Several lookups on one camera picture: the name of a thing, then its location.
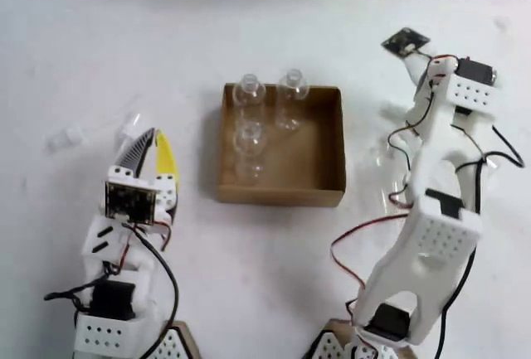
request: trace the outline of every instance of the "electrical wire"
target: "electrical wire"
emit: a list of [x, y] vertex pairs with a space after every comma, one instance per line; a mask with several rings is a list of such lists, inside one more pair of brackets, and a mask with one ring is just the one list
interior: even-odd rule
[[[502, 156], [502, 157], [507, 158], [508, 160], [510, 160], [510, 162], [512, 164], [514, 164], [516, 167], [519, 167], [519, 168], [524, 168], [525, 167], [524, 160], [522, 159], [522, 157], [520, 156], [518, 151], [514, 148], [514, 146], [501, 134], [500, 131], [498, 131], [498, 129], [494, 125], [492, 126], [492, 129], [496, 133], [496, 135], [498, 135], [498, 137], [505, 143], [505, 145], [507, 145], [507, 147], [513, 153], [513, 155], [516, 157], [516, 160], [513, 159], [512, 157], [510, 157], [507, 153], [493, 151], [493, 152], [485, 153], [485, 155], [480, 160], [478, 160], [475, 163], [474, 162], [469, 162], [469, 163], [461, 164], [458, 168], [455, 169], [455, 171], [458, 172], [463, 167], [468, 167], [470, 165], [476, 164], [476, 169], [475, 169], [475, 203], [474, 203], [474, 207], [475, 207], [475, 212], [477, 214], [481, 213], [481, 171], [483, 170], [483, 166], [486, 164], [486, 159], [487, 159], [488, 156]], [[447, 317], [447, 314], [448, 314], [448, 310], [450, 309], [452, 304], [455, 302], [455, 300], [459, 296], [461, 290], [465, 286], [466, 280], [468, 279], [468, 277], [470, 275], [470, 271], [472, 269], [472, 265], [474, 264], [475, 252], [476, 252], [476, 248], [474, 248], [474, 250], [472, 251], [472, 253], [470, 254], [470, 256], [468, 258], [468, 261], [467, 261], [466, 267], [465, 267], [465, 271], [463, 272], [463, 275], [461, 276], [461, 279], [460, 279], [459, 283], [457, 284], [457, 287], [455, 288], [454, 293], [450, 296], [450, 298], [448, 298], [448, 301], [446, 302], [445, 306], [441, 310], [441, 334], [439, 336], [439, 344], [437, 346], [435, 359], [440, 359], [441, 354], [442, 354], [442, 349], [443, 349], [444, 344], [445, 344], [446, 317]]]
[[431, 92], [430, 94], [430, 98], [429, 98], [429, 103], [426, 107], [426, 111], [424, 112], [424, 114], [422, 115], [422, 117], [415, 123], [413, 124], [408, 124], [406, 127], [401, 127], [399, 129], [395, 129], [394, 131], [392, 131], [388, 136], [387, 136], [387, 143], [389, 144], [389, 146], [391, 148], [395, 148], [397, 151], [399, 152], [402, 152], [404, 153], [404, 156], [406, 156], [406, 161], [407, 161], [407, 170], [408, 171], [411, 171], [412, 169], [412, 164], [411, 164], [411, 161], [409, 160], [409, 155], [407, 154], [407, 152], [402, 149], [402, 148], [399, 148], [398, 146], [394, 145], [391, 143], [391, 137], [393, 135], [395, 135], [396, 133], [400, 133], [401, 131], [407, 131], [408, 129], [414, 129], [415, 127], [418, 127], [418, 125], [420, 123], [422, 123], [424, 121], [424, 119], [426, 118], [426, 116], [428, 115], [428, 113], [430, 112], [430, 108], [431, 108], [431, 104], [433, 103], [433, 91]]
[[168, 229], [168, 235], [166, 236], [166, 239], [164, 239], [163, 246], [161, 248], [161, 251], [165, 251], [166, 247], [168, 246], [169, 241], [172, 239], [172, 227], [169, 224], [167, 224], [166, 222], [156, 221], [154, 223], [156, 225], [165, 226], [166, 229]]
[[160, 345], [160, 343], [163, 341], [164, 337], [166, 336], [166, 333], [173, 325], [173, 320], [175, 319], [175, 314], [177, 313], [178, 303], [179, 303], [179, 288], [177, 285], [177, 280], [175, 279], [175, 276], [173, 276], [173, 272], [170, 269], [168, 263], [164, 260], [162, 255], [153, 247], [151, 243], [149, 243], [148, 240], [146, 240], [136, 229], [136, 227], [131, 227], [127, 224], [122, 224], [122, 226], [126, 229], [129, 229], [133, 231], [134, 235], [137, 237], [138, 240], [140, 240], [140, 243], [153, 254], [153, 256], [158, 260], [158, 262], [163, 266], [164, 270], [166, 271], [166, 274], [168, 274], [168, 277], [170, 281], [172, 282], [173, 286], [173, 308], [172, 313], [170, 317], [168, 318], [168, 321], [166, 322], [165, 326], [163, 327], [162, 332], [158, 335], [157, 340], [153, 343], [151, 347], [148, 348], [148, 350], [139, 358], [139, 359], [147, 359], [149, 355], [151, 355]]
[[418, 55], [425, 56], [425, 57], [428, 58], [430, 61], [433, 59], [433, 56], [428, 55], [428, 54], [426, 54], [425, 52], [422, 52], [422, 51], [418, 50], [417, 48], [414, 49], [413, 52], [415, 52], [415, 53], [418, 54]]
[[350, 235], [352, 235], [352, 233], [355, 233], [357, 232], [358, 230], [360, 229], [363, 229], [367, 226], [370, 226], [370, 225], [373, 225], [373, 224], [377, 224], [379, 222], [384, 222], [384, 221], [391, 221], [391, 220], [396, 220], [396, 219], [399, 219], [399, 218], [405, 218], [407, 217], [407, 214], [396, 214], [394, 216], [383, 216], [381, 218], [377, 218], [375, 220], [372, 220], [372, 221], [367, 221], [367, 222], [364, 222], [363, 224], [360, 224], [354, 228], [352, 228], [351, 230], [347, 230], [346, 232], [344, 232], [340, 237], [338, 237], [336, 240], [334, 240], [332, 242], [332, 244], [330, 245], [330, 255], [332, 256], [332, 259], [334, 260], [334, 262], [342, 269], [344, 270], [345, 272], [347, 272], [348, 274], [350, 274], [351, 276], [353, 276], [360, 284], [361, 286], [365, 289], [365, 282], [363, 281], [362, 278], [360, 278], [358, 276], [358, 274], [356, 274], [356, 272], [352, 271], [347, 265], [343, 264], [341, 261], [338, 260], [338, 258], [336, 257], [335, 253], [334, 253], [334, 247], [343, 239], [349, 237]]
[[396, 207], [400, 208], [401, 210], [411, 210], [413, 208], [413, 203], [403, 203], [397, 199], [395, 199], [395, 196], [399, 196], [401, 194], [403, 194], [403, 192], [405, 192], [407, 189], [407, 184], [404, 185], [404, 187], [400, 190], [400, 191], [397, 191], [397, 192], [391, 192], [387, 195], [387, 199], [389, 199], [389, 201], [394, 204]]
[[88, 312], [89, 309], [83, 305], [80, 298], [76, 294], [80, 293], [81, 291], [85, 289], [95, 287], [97, 284], [107, 280], [109, 276], [111, 276], [114, 272], [112, 269], [112, 264], [107, 261], [103, 261], [103, 268], [104, 268], [104, 273], [99, 278], [94, 279], [89, 283], [82, 284], [81, 286], [74, 287], [73, 289], [70, 289], [70, 290], [49, 293], [44, 296], [44, 300], [51, 301], [52, 299], [60, 299], [60, 298], [69, 299], [74, 304], [74, 307], [76, 307], [77, 312], [81, 312], [81, 313]]

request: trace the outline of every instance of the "brown box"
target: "brown box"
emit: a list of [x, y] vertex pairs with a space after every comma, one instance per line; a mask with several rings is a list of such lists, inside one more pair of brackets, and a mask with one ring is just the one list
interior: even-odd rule
[[225, 85], [222, 102], [217, 196], [227, 203], [272, 206], [337, 206], [345, 192], [345, 152], [341, 92], [311, 87], [297, 112], [301, 127], [294, 132], [275, 127], [274, 85], [266, 85], [267, 146], [264, 172], [256, 185], [238, 184], [234, 171], [234, 105]]

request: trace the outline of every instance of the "plastic bottle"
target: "plastic bottle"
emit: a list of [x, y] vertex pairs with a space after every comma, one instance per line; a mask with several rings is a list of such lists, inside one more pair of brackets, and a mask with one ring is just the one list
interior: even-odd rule
[[298, 101], [306, 99], [309, 87], [300, 70], [289, 70], [276, 86], [275, 124], [282, 129], [295, 130], [300, 126]]
[[236, 129], [245, 123], [263, 126], [266, 88], [255, 75], [244, 75], [232, 90], [236, 110]]
[[266, 147], [263, 125], [246, 122], [234, 132], [233, 144], [238, 182], [246, 185], [258, 182], [264, 169], [263, 155]]

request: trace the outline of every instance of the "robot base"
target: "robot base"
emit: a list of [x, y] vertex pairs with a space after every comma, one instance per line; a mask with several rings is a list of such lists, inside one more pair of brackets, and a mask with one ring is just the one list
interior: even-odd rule
[[[373, 359], [375, 352], [361, 342], [352, 344], [353, 328], [350, 321], [330, 319], [315, 338], [303, 359]], [[377, 346], [378, 359], [417, 359], [411, 348], [394, 351], [390, 347]]]
[[187, 324], [174, 322], [149, 359], [201, 359], [201, 355]]

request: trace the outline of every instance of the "white tabletop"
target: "white tabletop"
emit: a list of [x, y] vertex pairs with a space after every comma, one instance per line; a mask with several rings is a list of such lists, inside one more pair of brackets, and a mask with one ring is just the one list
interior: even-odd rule
[[[69, 357], [73, 308], [42, 297], [83, 279], [80, 248], [117, 120], [134, 109], [158, 121], [179, 162], [167, 258], [181, 290], [178, 318], [203, 356], [301, 357], [329, 318], [346, 317], [343, 303], [358, 290], [330, 260], [330, 242], [382, 215], [366, 193], [377, 179], [364, 169], [392, 127], [383, 104], [412, 105], [406, 69], [380, 47], [404, 26], [440, 52], [499, 71], [498, 127], [531, 159], [527, 0], [0, 0], [2, 357]], [[335, 209], [217, 203], [223, 84], [246, 72], [275, 82], [290, 67], [343, 92], [343, 201]], [[77, 148], [46, 153], [46, 137], [72, 124], [94, 131]], [[449, 315], [447, 358], [518, 356], [531, 337], [531, 173], [504, 165], [492, 182], [485, 237]], [[374, 226], [339, 254], [366, 278], [396, 235], [396, 224]], [[438, 334], [434, 327], [419, 357], [433, 356]]]

